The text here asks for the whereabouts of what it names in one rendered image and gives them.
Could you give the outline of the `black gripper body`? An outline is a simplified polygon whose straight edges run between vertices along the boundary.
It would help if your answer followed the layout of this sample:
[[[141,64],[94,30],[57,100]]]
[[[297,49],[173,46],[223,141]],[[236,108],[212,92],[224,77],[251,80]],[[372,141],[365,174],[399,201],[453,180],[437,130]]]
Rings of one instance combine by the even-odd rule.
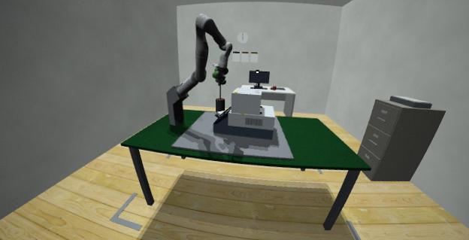
[[[226,69],[227,69],[227,68],[221,68],[221,67],[219,67],[219,68],[217,69],[217,70],[219,71],[218,73],[221,74],[221,77],[222,77],[223,75],[225,75]]]

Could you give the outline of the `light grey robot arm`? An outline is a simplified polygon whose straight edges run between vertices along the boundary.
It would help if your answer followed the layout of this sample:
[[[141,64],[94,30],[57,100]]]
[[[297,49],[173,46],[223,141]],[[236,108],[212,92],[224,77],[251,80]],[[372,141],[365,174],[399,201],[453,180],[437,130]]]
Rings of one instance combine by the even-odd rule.
[[[186,95],[193,87],[195,87],[198,82],[203,82],[205,80],[205,74],[207,74],[205,68],[208,58],[208,45],[205,36],[205,32],[213,37],[216,43],[219,45],[220,50],[224,50],[225,53],[220,54],[219,65],[213,63],[215,68],[227,68],[228,57],[232,50],[232,44],[226,42],[226,39],[219,32],[216,27],[215,22],[208,16],[204,14],[199,14],[195,21],[195,30],[196,30],[196,48],[195,48],[195,64],[196,70],[186,79],[181,85],[177,87],[177,92],[184,96]],[[224,45],[222,47],[222,45]]]

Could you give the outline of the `white benchtop thermal cycler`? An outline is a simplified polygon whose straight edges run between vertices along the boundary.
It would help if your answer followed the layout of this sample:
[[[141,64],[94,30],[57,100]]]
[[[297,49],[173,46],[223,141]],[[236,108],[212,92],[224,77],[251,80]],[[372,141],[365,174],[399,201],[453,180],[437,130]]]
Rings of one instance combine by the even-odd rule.
[[[261,105],[261,96],[262,90],[237,88],[231,93],[231,107],[222,112],[213,123],[213,132],[272,139],[274,108]]]

